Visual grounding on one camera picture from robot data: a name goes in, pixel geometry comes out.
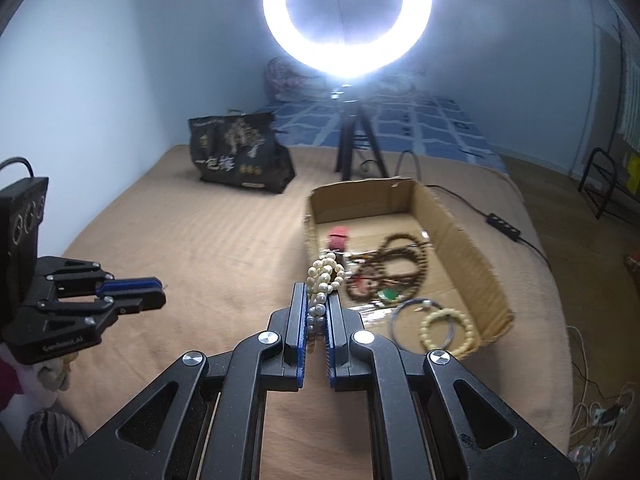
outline ring light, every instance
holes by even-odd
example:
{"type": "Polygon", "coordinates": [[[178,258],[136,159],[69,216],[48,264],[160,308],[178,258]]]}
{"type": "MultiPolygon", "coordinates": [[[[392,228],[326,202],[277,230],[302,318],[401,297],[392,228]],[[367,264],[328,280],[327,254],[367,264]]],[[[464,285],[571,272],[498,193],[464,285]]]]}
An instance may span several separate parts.
{"type": "Polygon", "coordinates": [[[404,56],[421,37],[431,13],[431,0],[402,0],[398,19],[382,36],[365,44],[315,43],[296,29],[287,0],[262,0],[273,37],[302,63],[340,78],[373,72],[404,56]]]}

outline bed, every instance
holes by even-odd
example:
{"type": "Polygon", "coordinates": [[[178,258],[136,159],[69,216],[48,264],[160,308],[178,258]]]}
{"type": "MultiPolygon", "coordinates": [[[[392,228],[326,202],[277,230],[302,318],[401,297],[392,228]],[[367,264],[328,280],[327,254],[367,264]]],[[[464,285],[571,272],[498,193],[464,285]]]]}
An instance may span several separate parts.
{"type": "MultiPolygon", "coordinates": [[[[205,184],[188,148],[177,146],[82,232],[66,255],[100,261],[117,277],[156,275],[166,285],[159,311],[122,316],[101,345],[80,352],[62,403],[90,433],[185,352],[231,350],[289,304],[308,262],[302,215],[309,192],[337,180],[336,149],[293,147],[297,176],[281,195],[205,184]],[[264,269],[275,266],[264,282],[264,269]]],[[[394,165],[397,153],[385,153],[394,165]]],[[[420,156],[425,181],[539,240],[508,176],[458,160],[420,156]]],[[[515,323],[464,364],[547,439],[566,451],[572,373],[554,279],[530,248],[512,243],[459,201],[442,195],[504,286],[515,323]]],[[[336,394],[322,349],[307,357],[298,393],[268,396],[260,478],[371,478],[362,392],[336,394]]]]}
{"type": "MultiPolygon", "coordinates": [[[[412,150],[417,155],[460,160],[507,173],[478,127],[452,99],[409,92],[377,95],[366,101],[374,133],[384,152],[412,150]]],[[[285,146],[338,146],[339,105],[331,101],[273,102],[259,112],[275,115],[273,127],[285,146]]],[[[363,132],[356,147],[368,149],[363,132]]]]}

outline beige bed sheet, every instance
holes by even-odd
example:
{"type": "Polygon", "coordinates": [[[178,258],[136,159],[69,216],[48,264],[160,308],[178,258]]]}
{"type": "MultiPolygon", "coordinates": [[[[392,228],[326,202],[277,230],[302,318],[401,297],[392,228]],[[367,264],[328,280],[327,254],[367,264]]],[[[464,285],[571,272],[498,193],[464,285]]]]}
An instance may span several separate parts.
{"type": "MultiPolygon", "coordinates": [[[[231,350],[266,327],[287,306],[292,285],[304,280],[305,198],[338,180],[333,148],[293,148],[298,176],[282,195],[198,180],[187,146],[172,148],[146,175],[103,211],[66,256],[97,260],[116,277],[157,276],[166,285],[159,311],[123,316],[101,345],[73,365],[63,404],[89,432],[181,354],[231,350]]],[[[389,168],[398,154],[385,153],[389,168]]],[[[412,174],[410,161],[405,162],[412,174]]],[[[441,184],[522,230],[539,246],[522,196],[510,179],[452,160],[421,157],[425,182],[441,184]]],[[[495,267],[513,329],[464,364],[511,407],[566,451],[572,373],[556,284],[530,248],[487,226],[457,199],[438,192],[495,267]]],[[[268,395],[263,479],[371,478],[362,392],[328,387],[324,351],[306,359],[305,387],[268,395]]]]}

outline cream bead bracelet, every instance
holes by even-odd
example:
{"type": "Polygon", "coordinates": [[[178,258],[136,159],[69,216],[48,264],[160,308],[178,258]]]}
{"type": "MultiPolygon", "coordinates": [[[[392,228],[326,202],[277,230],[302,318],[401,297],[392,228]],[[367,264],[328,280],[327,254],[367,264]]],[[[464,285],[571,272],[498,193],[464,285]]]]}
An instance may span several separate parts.
{"type": "Polygon", "coordinates": [[[324,332],[327,297],[344,283],[346,272],[335,253],[321,251],[306,275],[306,333],[319,335],[324,332]]]}
{"type": "Polygon", "coordinates": [[[420,341],[422,342],[422,345],[427,349],[427,352],[438,348],[438,346],[434,344],[433,341],[431,341],[431,339],[429,338],[429,327],[431,323],[443,317],[451,317],[457,320],[465,329],[465,341],[462,343],[462,345],[454,350],[449,350],[449,353],[453,355],[453,357],[457,358],[471,348],[471,345],[474,342],[474,326],[472,325],[471,321],[469,321],[469,318],[466,316],[466,314],[462,314],[454,308],[443,308],[442,310],[436,310],[435,312],[427,314],[420,324],[420,341]]]}

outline metal screw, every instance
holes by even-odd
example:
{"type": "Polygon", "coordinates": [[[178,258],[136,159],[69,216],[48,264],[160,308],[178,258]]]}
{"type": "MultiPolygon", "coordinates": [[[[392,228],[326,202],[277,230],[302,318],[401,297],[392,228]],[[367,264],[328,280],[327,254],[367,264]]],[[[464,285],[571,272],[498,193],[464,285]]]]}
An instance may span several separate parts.
{"type": "Polygon", "coordinates": [[[187,366],[195,366],[199,365],[204,357],[200,352],[196,352],[195,350],[191,350],[182,356],[182,362],[187,366]]]}
{"type": "Polygon", "coordinates": [[[258,334],[258,341],[265,345],[270,345],[271,343],[275,343],[279,337],[280,336],[275,332],[270,332],[269,330],[267,330],[267,332],[261,332],[260,334],[258,334]]]}
{"type": "Polygon", "coordinates": [[[434,350],[429,354],[429,359],[437,365],[445,365],[450,361],[451,356],[444,350],[434,350]]]}
{"type": "Polygon", "coordinates": [[[369,330],[358,330],[353,333],[353,340],[361,345],[373,343],[375,338],[376,336],[373,335],[373,332],[369,332],[369,330]]]}

